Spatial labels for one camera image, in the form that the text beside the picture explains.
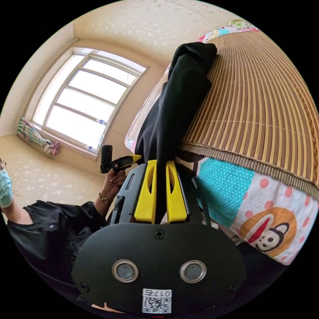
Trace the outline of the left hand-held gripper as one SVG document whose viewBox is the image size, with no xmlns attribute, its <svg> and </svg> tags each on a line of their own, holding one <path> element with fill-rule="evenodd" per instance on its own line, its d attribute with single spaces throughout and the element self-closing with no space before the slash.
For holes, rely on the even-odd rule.
<svg viewBox="0 0 319 319">
<path fill-rule="evenodd" d="M 133 164 L 137 163 L 141 158 L 142 158 L 141 155 L 129 155 L 129 156 L 120 157 L 109 163 L 102 164 L 100 166 L 100 173 L 106 174 L 111 169 L 113 169 L 115 172 L 125 170 L 126 167 L 131 167 Z"/>
</svg>

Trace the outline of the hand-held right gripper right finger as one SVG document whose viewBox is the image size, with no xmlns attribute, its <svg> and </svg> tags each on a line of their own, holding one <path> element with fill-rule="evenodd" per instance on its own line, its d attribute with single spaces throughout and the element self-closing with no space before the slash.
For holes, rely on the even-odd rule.
<svg viewBox="0 0 319 319">
<path fill-rule="evenodd" d="M 175 162 L 168 161 L 165 169 L 167 222 L 184 222 L 187 218 L 187 210 Z"/>
</svg>

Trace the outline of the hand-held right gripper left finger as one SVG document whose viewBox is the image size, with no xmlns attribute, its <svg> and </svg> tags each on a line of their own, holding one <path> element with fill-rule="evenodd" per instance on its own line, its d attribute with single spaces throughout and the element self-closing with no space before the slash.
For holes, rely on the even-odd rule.
<svg viewBox="0 0 319 319">
<path fill-rule="evenodd" d="M 148 161 L 134 218 L 138 222 L 155 222 L 157 201 L 157 160 Z"/>
</svg>

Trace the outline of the person's left hand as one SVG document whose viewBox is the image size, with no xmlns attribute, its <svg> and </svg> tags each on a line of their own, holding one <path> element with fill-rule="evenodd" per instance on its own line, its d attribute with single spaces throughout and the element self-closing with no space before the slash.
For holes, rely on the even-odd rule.
<svg viewBox="0 0 319 319">
<path fill-rule="evenodd" d="M 103 188 L 101 190 L 101 195 L 105 198 L 108 198 L 110 201 L 115 198 L 118 194 L 121 186 L 123 185 L 126 179 L 126 172 L 124 170 L 115 172 L 111 169 L 105 178 Z"/>
</svg>

